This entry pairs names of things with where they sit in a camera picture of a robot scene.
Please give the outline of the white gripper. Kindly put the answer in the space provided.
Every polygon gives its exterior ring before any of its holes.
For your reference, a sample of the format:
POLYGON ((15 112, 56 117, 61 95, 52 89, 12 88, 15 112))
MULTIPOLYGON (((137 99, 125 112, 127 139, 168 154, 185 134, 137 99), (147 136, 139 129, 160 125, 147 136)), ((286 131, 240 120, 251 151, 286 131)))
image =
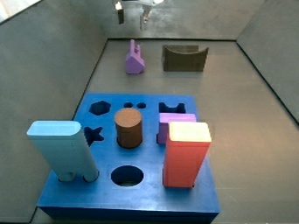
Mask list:
POLYGON ((143 5, 143 13, 140 15, 140 30, 144 31, 147 29, 152 6, 161 4, 164 0, 116 0, 115 8, 117 14, 117 23, 121 25, 124 23, 124 9, 120 2, 128 2, 143 5))

